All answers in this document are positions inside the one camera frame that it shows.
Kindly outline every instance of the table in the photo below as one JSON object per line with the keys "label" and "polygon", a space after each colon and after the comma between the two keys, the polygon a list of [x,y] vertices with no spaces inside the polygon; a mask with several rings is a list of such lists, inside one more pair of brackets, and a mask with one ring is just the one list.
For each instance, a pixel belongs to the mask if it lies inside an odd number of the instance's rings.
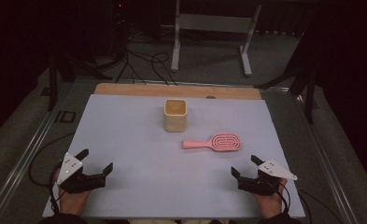
{"label": "table", "polygon": [[[107,177],[106,187],[92,193],[84,217],[259,217],[254,199],[237,189],[231,166],[243,175],[256,177],[257,166],[250,162],[253,153],[264,160],[274,158],[288,168],[257,90],[100,84],[94,93],[69,152],[90,149],[84,160],[86,174],[99,173],[112,161],[114,171]],[[170,97],[184,97],[188,102],[188,130],[184,133],[163,130],[163,102]],[[233,153],[181,149],[182,139],[207,138],[217,130],[242,134],[243,148]],[[287,188],[290,214],[303,217],[292,181]],[[43,215],[52,215],[49,204]]]}
{"label": "table", "polygon": [[178,70],[180,53],[179,31],[180,29],[192,29],[247,34],[247,41],[244,46],[239,47],[239,50],[242,65],[244,66],[245,76],[250,77],[252,75],[249,59],[247,56],[247,49],[256,27],[257,18],[259,17],[261,11],[260,5],[256,6],[251,18],[185,14],[180,13],[179,6],[180,0],[176,0],[175,45],[174,52],[172,54],[172,71]]}

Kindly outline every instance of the cable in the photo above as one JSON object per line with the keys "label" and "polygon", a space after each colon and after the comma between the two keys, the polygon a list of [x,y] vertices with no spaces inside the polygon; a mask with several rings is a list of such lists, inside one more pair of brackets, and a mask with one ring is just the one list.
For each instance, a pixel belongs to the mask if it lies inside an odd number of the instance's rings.
{"label": "cable", "polygon": [[284,213],[287,213],[289,211],[289,205],[290,205],[290,202],[289,204],[286,202],[285,198],[283,197],[283,195],[279,192],[279,190],[277,189],[274,189],[273,185],[266,179],[261,179],[262,181],[264,181],[265,183],[267,183],[271,189],[274,190],[274,192],[282,199],[282,202],[283,204],[285,205],[285,209],[284,209]]}
{"label": "cable", "polygon": [[120,80],[120,77],[122,76],[122,74],[124,73],[125,71],[125,68],[127,68],[127,64],[128,64],[128,54],[127,53],[124,53],[124,56],[127,58],[126,62],[125,62],[125,65],[122,67],[119,75],[117,76],[116,78],[116,81],[114,83],[118,83],[119,80]]}
{"label": "cable", "polygon": [[62,193],[58,198],[57,198],[57,202],[60,201],[60,199],[62,198],[62,196],[64,196],[64,194],[66,193],[66,191],[64,190],[64,193]]}
{"label": "cable", "polygon": [[[147,61],[147,62],[150,62],[151,63],[151,67],[152,67],[152,69],[153,69],[153,71],[154,71],[154,73],[160,78],[160,79],[162,79],[162,81],[166,84],[166,85],[168,85],[169,86],[169,84],[168,84],[168,82],[165,80],[165,78],[163,78],[158,72],[157,72],[157,70],[156,70],[156,68],[154,67],[154,64],[155,63],[160,63],[160,64],[162,64],[162,66],[165,68],[165,71],[167,72],[167,74],[168,74],[168,76],[171,78],[171,80],[174,82],[174,84],[177,86],[177,84],[176,84],[176,82],[174,81],[174,79],[172,78],[172,76],[171,76],[171,74],[170,74],[170,72],[169,72],[169,70],[168,70],[168,68],[165,66],[165,62],[167,62],[168,60],[169,60],[169,54],[167,54],[167,53],[156,53],[156,54],[154,54],[154,55],[149,55],[149,54],[146,54],[146,53],[142,53],[142,52],[137,52],[137,51],[133,51],[133,50],[130,50],[130,49],[127,49],[127,52],[128,53],[131,53],[131,54],[133,54],[134,56],[136,56],[136,57],[138,57],[138,58],[140,58],[140,59],[142,59],[142,60],[145,60],[145,61]],[[158,55],[166,55],[166,59],[163,59],[163,60],[161,60],[161,59],[159,59],[157,56]]]}
{"label": "cable", "polygon": [[285,185],[283,185],[281,183],[279,183],[279,185],[282,186],[285,189],[286,193],[288,194],[288,199],[289,199],[288,209],[290,209],[290,193],[289,193],[288,189],[285,187]]}
{"label": "cable", "polygon": [[127,39],[129,39],[130,41],[131,40],[135,41],[135,39],[134,39],[135,37],[143,35],[143,34],[144,34],[144,32],[136,32],[136,34],[129,36]]}
{"label": "cable", "polygon": [[49,186],[49,183],[48,184],[42,184],[42,183],[39,183],[37,182],[36,180],[33,179],[32,177],[32,166],[33,166],[33,163],[35,162],[35,159],[37,158],[37,156],[44,150],[46,149],[47,147],[49,147],[50,145],[70,136],[70,135],[73,135],[75,132],[72,132],[72,133],[68,133],[66,135],[63,135],[55,140],[52,140],[50,142],[48,142],[46,145],[44,145],[43,147],[41,147],[37,152],[36,154],[34,155],[34,158],[32,159],[31,163],[29,164],[29,167],[28,167],[28,176],[29,176],[29,179],[36,185],[40,186],[40,187],[48,187]]}
{"label": "cable", "polygon": [[[145,37],[146,37],[146,39],[137,39],[137,38],[136,38],[136,37],[141,36],[141,35],[145,36]],[[154,38],[153,38],[153,37],[151,37],[151,36],[145,35],[145,33],[144,33],[144,32],[139,32],[139,33],[137,33],[136,35],[132,36],[132,37],[131,37],[131,39],[132,39],[134,42],[149,42],[149,41],[152,41]]]}
{"label": "cable", "polygon": [[152,57],[151,57],[151,67],[153,68],[153,71],[157,74],[157,76],[161,76],[158,72],[157,72],[157,70],[155,69],[155,67],[154,67],[154,61],[153,61],[153,59],[156,59],[157,61],[159,61],[159,63],[161,63],[162,64],[162,66],[163,66],[163,68],[165,68],[165,71],[166,71],[166,73],[168,74],[168,76],[171,78],[171,80],[174,82],[174,84],[177,86],[177,84],[176,84],[176,82],[174,81],[174,79],[172,78],[172,76],[171,76],[171,73],[169,73],[169,71],[168,71],[168,68],[165,66],[165,64],[164,63],[162,63],[162,61],[159,59],[159,58],[157,58],[157,55],[160,55],[160,54],[166,54],[166,56],[167,56],[167,59],[169,59],[169,55],[167,54],[167,53],[156,53],[156,54],[154,54]]}
{"label": "cable", "polygon": [[309,224],[312,224],[312,214],[311,214],[311,210],[309,210],[308,203],[305,201],[305,199],[303,198],[303,196],[300,193],[299,193],[299,198],[303,201],[304,206],[308,212]]}
{"label": "cable", "polygon": [[104,64],[96,65],[96,66],[93,66],[92,68],[93,69],[96,69],[98,71],[101,71],[101,72],[105,72],[106,70],[111,69],[114,66],[116,66],[121,61],[122,61],[122,59],[119,57],[119,58],[115,58],[113,61],[111,61],[109,63],[104,63]]}
{"label": "cable", "polygon": [[321,202],[319,199],[317,199],[316,197],[312,196],[311,194],[309,194],[308,192],[306,192],[303,189],[299,189],[302,193],[304,193],[305,195],[307,195],[308,197],[312,198],[313,200],[315,200],[317,203],[319,203],[320,205],[322,205],[323,207],[325,207],[336,219],[339,223],[344,224],[344,222],[331,210],[331,208],[329,208],[326,204],[324,204],[323,202]]}
{"label": "cable", "polygon": [[131,68],[131,70],[132,70],[132,73],[131,73],[131,78],[133,79],[133,81],[134,81],[134,74],[137,76],[137,77],[139,77],[141,80],[142,80],[142,82],[146,85],[146,81],[141,77],[141,76],[139,76],[136,72],[135,72],[135,70],[134,70],[134,67],[130,64],[130,63],[128,63],[128,55],[127,55],[127,62],[126,62],[129,66],[130,66],[130,68]]}
{"label": "cable", "polygon": [[49,201],[51,202],[51,209],[54,212],[54,214],[59,214],[60,210],[59,210],[59,206],[57,204],[57,201],[55,200],[55,196],[54,196],[54,192],[52,191],[53,188],[53,182],[54,182],[54,175],[55,172],[61,168],[61,164],[62,162],[58,162],[58,164],[56,166],[54,166],[54,168],[52,169],[51,174],[49,174]]}

